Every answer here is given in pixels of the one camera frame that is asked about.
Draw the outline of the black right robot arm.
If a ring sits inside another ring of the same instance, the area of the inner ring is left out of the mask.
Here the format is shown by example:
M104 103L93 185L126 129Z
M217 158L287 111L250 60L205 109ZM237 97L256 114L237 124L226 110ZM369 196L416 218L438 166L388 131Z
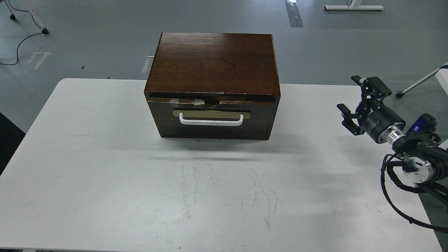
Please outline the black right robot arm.
M385 186L385 175L401 190L414 194L429 194L447 207L447 187L438 181L447 177L447 149L440 147L436 134L436 119L422 114L404 132L405 121L383 100L392 94L378 77L352 76L361 88L361 101L355 113L344 104L338 104L343 117L342 125L353 135L368 134L377 144L388 142L393 155L387 154L382 162L380 184L387 202L393 210L411 224L447 233L446 227L418 221L400 211L391 201Z

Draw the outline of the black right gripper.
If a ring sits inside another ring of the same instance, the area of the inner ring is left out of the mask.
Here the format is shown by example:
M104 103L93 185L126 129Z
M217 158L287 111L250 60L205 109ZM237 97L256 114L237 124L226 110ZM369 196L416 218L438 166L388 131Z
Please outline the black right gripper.
M351 80L361 88L361 102L352 113L345 104L338 104L343 121L341 124L353 135L367 133L377 144L386 142L385 131L391 126L403 129L405 121L393 110L383 105L383 100L392 94L390 88L378 77L361 78L352 76Z

